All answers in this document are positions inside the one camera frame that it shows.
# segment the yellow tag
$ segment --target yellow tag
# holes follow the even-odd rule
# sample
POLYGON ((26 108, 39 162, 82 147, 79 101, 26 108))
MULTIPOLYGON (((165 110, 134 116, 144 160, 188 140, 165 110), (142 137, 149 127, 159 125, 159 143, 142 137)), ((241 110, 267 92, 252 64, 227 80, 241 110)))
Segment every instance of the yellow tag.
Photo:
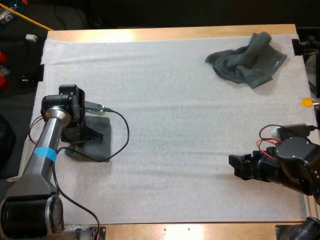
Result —
POLYGON ((301 105, 302 107, 312 107, 313 106, 312 98, 302 98, 301 105))

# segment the table surface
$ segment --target table surface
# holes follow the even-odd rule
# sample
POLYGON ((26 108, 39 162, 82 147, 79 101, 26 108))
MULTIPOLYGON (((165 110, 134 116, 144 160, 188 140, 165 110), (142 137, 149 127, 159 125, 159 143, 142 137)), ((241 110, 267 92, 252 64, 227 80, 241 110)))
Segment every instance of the table surface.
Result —
MULTIPOLYGON (((99 29, 49 31, 48 39, 73 43, 120 43, 198 39, 212 37, 251 36, 268 32, 271 35, 295 34, 294 24, 204 26, 139 29, 99 29)), ((109 224, 107 240, 275 240, 275 225, 295 223, 160 223, 109 224)))

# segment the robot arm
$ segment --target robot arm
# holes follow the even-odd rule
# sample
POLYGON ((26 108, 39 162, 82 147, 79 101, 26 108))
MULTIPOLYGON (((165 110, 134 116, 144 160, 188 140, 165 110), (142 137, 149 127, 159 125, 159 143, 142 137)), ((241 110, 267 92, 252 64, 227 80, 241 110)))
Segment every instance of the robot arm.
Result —
POLYGON ((85 112, 85 93, 76 85, 60 86, 59 95, 43 98, 41 115, 45 125, 41 136, 23 175, 9 188, 0 205, 2 239, 93 238, 96 228, 64 232, 62 201, 50 181, 60 138, 85 142, 103 137, 85 126, 85 112))
MULTIPOLYGON (((277 137, 281 141, 275 147, 268 147, 266 154, 257 150, 252 155, 230 155, 229 164, 234 167, 234 175, 243 180, 274 182, 305 195, 313 195, 320 205, 320 145, 307 138, 309 131, 299 131, 306 127, 309 126, 300 125, 294 131, 296 134, 279 130, 277 137)), ((302 224, 278 225, 276 235, 277 240, 319 240, 320 221, 308 217, 302 224)))

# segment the gray towel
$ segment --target gray towel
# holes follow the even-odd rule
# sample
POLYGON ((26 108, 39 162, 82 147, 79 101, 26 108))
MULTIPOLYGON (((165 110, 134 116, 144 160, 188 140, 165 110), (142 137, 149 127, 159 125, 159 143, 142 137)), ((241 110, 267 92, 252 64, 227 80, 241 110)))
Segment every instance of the gray towel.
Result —
POLYGON ((272 80, 271 76, 287 58, 270 46, 270 41, 269 33, 254 33, 248 46, 212 53, 205 61, 219 77, 238 84, 247 83, 254 89, 272 80))

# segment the blue tape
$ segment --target blue tape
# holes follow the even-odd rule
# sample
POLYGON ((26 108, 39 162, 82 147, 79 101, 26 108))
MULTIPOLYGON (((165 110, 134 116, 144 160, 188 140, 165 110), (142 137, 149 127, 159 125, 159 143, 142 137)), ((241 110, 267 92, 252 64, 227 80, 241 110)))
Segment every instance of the blue tape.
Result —
POLYGON ((50 159, 52 162, 56 162, 57 153, 50 147, 36 147, 34 152, 37 157, 46 157, 50 159))

